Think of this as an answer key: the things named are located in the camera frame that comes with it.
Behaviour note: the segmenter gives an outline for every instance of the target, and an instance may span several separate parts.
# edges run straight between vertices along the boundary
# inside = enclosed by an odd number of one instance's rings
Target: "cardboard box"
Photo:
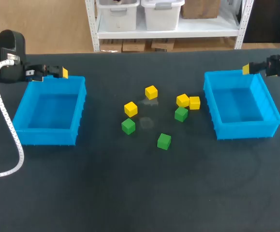
[[[124,40],[122,45],[123,52],[144,52],[145,40],[143,39],[128,39]]]
[[[121,53],[122,40],[102,40],[100,43],[100,52]]]
[[[151,44],[152,48],[155,48],[156,51],[171,51],[174,47],[175,39],[153,39],[153,42]]]
[[[185,0],[182,15],[185,19],[217,18],[221,0]]]

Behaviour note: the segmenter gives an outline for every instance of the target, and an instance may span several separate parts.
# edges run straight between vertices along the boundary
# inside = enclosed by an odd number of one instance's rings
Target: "plastic container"
[[[175,30],[185,0],[141,0],[145,8],[147,30]]]
[[[130,31],[136,28],[136,8],[140,0],[97,0],[102,19],[108,31]]]
[[[86,97],[85,78],[29,82],[13,119],[23,145],[75,145]]]
[[[260,74],[205,73],[204,92],[217,139],[273,137],[280,114]]]

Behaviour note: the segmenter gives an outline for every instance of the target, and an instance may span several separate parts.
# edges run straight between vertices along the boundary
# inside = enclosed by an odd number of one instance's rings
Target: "cube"
[[[167,134],[161,134],[157,142],[157,147],[163,150],[168,150],[170,143],[171,143],[171,136]]]
[[[177,105],[183,108],[189,106],[189,97],[186,94],[177,96]]]
[[[189,97],[189,109],[190,110],[200,109],[200,98],[199,97]]]
[[[135,123],[130,119],[126,119],[121,123],[121,129],[127,134],[130,135],[135,131]]]
[[[154,86],[147,87],[147,88],[145,88],[145,96],[149,100],[152,100],[152,99],[158,97],[158,90]]]
[[[188,109],[179,107],[177,110],[175,110],[174,118],[180,122],[185,121],[185,119],[188,116]]]
[[[138,107],[132,101],[124,106],[125,113],[128,117],[132,117],[138,113]]]

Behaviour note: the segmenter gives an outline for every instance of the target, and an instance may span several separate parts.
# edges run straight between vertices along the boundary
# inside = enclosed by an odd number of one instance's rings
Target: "metal shelving unit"
[[[236,13],[242,0],[229,3],[222,0],[217,18],[183,19],[180,16],[178,28],[169,31],[147,31],[144,9],[137,10],[136,30],[109,32],[105,30],[102,15],[95,18],[94,0],[85,0],[92,44],[95,52],[100,51],[99,39],[153,39],[153,38],[193,38],[193,37],[231,37],[236,36],[235,49],[241,49],[254,0],[243,0],[242,18],[239,24]]]

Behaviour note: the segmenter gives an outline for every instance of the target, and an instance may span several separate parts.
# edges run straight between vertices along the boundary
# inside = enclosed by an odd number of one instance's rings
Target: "green cube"
[[[128,118],[121,123],[121,128],[127,135],[129,135],[135,131],[135,123]]]
[[[171,136],[167,134],[161,134],[157,142],[157,147],[163,150],[168,150],[170,143],[171,143]]]
[[[177,110],[175,110],[174,118],[180,122],[185,121],[185,119],[188,116],[188,109],[185,109],[183,107],[179,107]]]

